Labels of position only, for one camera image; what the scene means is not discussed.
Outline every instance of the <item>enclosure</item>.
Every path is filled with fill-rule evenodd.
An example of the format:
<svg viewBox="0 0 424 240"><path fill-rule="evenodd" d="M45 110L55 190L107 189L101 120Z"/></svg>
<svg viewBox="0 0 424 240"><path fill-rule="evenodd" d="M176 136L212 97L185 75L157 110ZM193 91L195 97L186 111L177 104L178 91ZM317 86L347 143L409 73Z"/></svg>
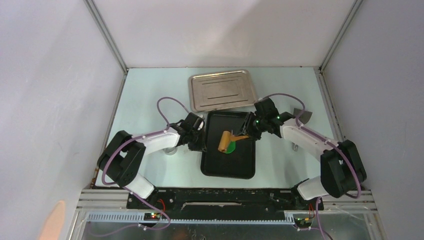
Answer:
<svg viewBox="0 0 424 240"><path fill-rule="evenodd" d="M362 195L324 196L319 211L333 239L421 239L423 10L419 0L3 2L0 238L42 238L63 201L60 239L98 239L134 224L104 239L322 239L319 230L293 229L310 211L290 209L285 220L175 218L143 231L137 224L150 212L127 209L129 192L102 184L96 162L118 131L164 128L159 98L189 107L191 76L244 70L259 98L294 95L312 112L308 127L357 145L368 175ZM272 99L281 111L301 107ZM161 110L171 122L186 116L171 101ZM256 142L250 179L204 175L201 153L186 145L147 155L139 172L160 188L282 194L320 175L312 155L276 139Z"/></svg>

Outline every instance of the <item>light blue table surface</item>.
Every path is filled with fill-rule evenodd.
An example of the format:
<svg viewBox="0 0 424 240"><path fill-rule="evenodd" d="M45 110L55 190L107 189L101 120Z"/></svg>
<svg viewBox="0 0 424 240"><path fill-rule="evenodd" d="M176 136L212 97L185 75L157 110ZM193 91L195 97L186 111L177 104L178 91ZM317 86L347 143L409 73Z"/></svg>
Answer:
<svg viewBox="0 0 424 240"><path fill-rule="evenodd" d="M188 79L192 75L240 68L131 68L128 72L109 141L116 132L125 130L137 135L165 128L156 109L159 98L169 96L180 100L190 109ZM328 115L312 67L247 67L259 98L273 93L287 93L300 98L311 111L307 126L333 138ZM274 96L279 112L293 112L302 106L294 99ZM160 108L171 123L184 119L187 113L178 103L163 100ZM232 109L254 111L253 106ZM256 172L251 179L205 176L200 170L201 153L178 147L174 155L157 151L144 156L139 173L157 187L181 188L291 188L307 178L320 174L320 164L299 148L292 150L291 142L263 133L256 142ZM99 171L96 186L103 186Z"/></svg>

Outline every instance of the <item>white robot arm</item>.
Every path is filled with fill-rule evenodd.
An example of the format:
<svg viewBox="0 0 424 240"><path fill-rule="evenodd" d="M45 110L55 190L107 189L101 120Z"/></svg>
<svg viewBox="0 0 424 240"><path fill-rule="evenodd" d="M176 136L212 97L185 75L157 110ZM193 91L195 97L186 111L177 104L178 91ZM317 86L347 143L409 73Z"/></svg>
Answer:
<svg viewBox="0 0 424 240"><path fill-rule="evenodd" d="M189 149L192 151L201 151L204 147L203 127L203 119L190 112L185 120L171 123L167 130L135 137L126 131L119 131L99 157L97 165L119 187L125 187L131 192L137 193L141 198L146 199L156 188L144 176L139 174L143 156L161 149L184 144L188 144ZM111 156L125 142L130 143L111 159ZM121 156L121 151L126 153L126 155Z"/></svg>
<svg viewBox="0 0 424 240"><path fill-rule="evenodd" d="M292 188L292 192L303 200L325 195L339 198L357 186L355 177L360 183L367 178L358 150L350 140L337 142L311 129L305 130L302 124L298 125L294 115L280 114L270 98L255 103L255 108L254 113L247 115L240 135L259 140L263 132L275 134L302 147L320 162L321 176L302 181ZM355 177L342 161L339 151L353 167Z"/></svg>

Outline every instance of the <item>black mount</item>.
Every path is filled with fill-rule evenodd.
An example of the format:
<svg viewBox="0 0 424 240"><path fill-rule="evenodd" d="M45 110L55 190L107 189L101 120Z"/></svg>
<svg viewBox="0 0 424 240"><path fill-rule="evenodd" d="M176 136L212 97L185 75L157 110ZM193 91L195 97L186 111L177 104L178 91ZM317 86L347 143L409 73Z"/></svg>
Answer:
<svg viewBox="0 0 424 240"><path fill-rule="evenodd" d="M130 140L132 136L122 130L115 134L106 149L100 155L97 161L97 166L102 171L105 165L111 158L112 154L126 141ZM131 183L137 176L140 164L143 159L146 147L143 143L138 141L130 142L126 145L121 152L126 153L125 157L117 154L107 169L107 176L111 178L120 187L125 187Z"/></svg>
<svg viewBox="0 0 424 240"><path fill-rule="evenodd" d="M338 148L347 157L358 177L359 183L367 179L364 165L356 145L350 141L338 143ZM349 167L342 156L335 150L326 150L321 155L321 183L324 189L334 198L340 198L348 191L355 189L356 184Z"/></svg>
<svg viewBox="0 0 424 240"><path fill-rule="evenodd" d="M158 187L148 200L158 209L165 205L165 212L171 219L267 221L286 219L284 211L307 211L309 204L315 207L317 199L299 201L286 188ZM150 210L131 194L126 208ZM324 205L320 203L319 210L323 209Z"/></svg>
<svg viewBox="0 0 424 240"><path fill-rule="evenodd" d="M204 139L204 121L199 116L190 112L185 120L177 123L171 123L173 128L180 135L177 146L188 144L191 151L204 151L206 149ZM132 135L122 130L115 134L106 149L100 155L97 166L103 171L112 154L126 141L130 140ZM131 183L137 176L140 164L142 162L146 147L138 141L130 142L121 152L126 153L125 157L117 154L107 169L107 176L111 178L120 187L125 187Z"/></svg>
<svg viewBox="0 0 424 240"><path fill-rule="evenodd" d="M260 140L264 132L275 134L281 138L280 126L285 121L295 118L288 112L279 113L274 102L266 97L254 104L256 111L247 114L240 130L240 135L247 135L254 140Z"/></svg>

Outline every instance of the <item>stainless steel tray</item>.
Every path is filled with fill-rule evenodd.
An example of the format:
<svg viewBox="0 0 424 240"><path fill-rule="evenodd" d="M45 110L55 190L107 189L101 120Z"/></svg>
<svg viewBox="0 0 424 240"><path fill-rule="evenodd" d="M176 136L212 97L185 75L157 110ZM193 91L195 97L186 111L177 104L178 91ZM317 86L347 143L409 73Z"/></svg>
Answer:
<svg viewBox="0 0 424 240"><path fill-rule="evenodd" d="M244 69L193 75L188 87L194 112L251 106L258 100L251 76Z"/></svg>

